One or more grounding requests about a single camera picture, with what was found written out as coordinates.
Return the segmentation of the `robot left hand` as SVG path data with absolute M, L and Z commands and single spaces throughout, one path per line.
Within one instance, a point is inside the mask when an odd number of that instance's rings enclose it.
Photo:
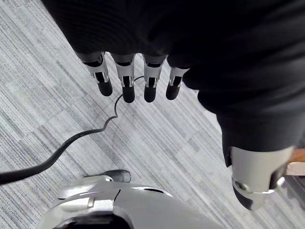
M 222 130 L 232 185 L 248 210 L 278 187 L 305 131 L 305 3 L 302 0 L 45 0 L 101 94 L 115 61 L 124 100 L 134 100 L 134 57 L 144 60 L 144 98 L 155 99 L 164 62 L 166 96 L 198 92 Z

